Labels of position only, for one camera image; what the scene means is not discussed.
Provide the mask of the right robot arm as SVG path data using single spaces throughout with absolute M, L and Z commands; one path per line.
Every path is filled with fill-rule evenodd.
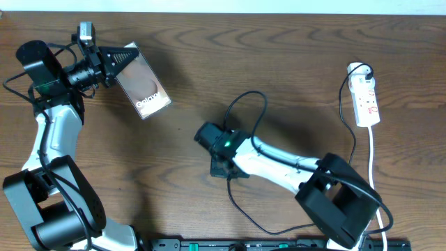
M 333 243 L 358 250 L 382 199 L 342 158 L 294 155 L 243 130 L 210 122 L 194 140 L 211 156 L 210 174 L 230 181 L 259 176 L 291 192 L 312 222 Z

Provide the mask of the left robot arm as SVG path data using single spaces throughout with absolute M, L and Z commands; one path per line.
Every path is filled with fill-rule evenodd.
M 32 40 L 16 57 L 31 78 L 24 99 L 33 106 L 38 132 L 22 170 L 3 181 L 3 191 L 36 250 L 145 250 L 130 225 L 105 215 L 99 196 L 75 164 L 84 125 L 84 99 L 99 84 L 111 86 L 139 56 L 134 47 L 98 47 L 73 39 L 83 54 L 63 67 L 57 55 L 70 45 Z

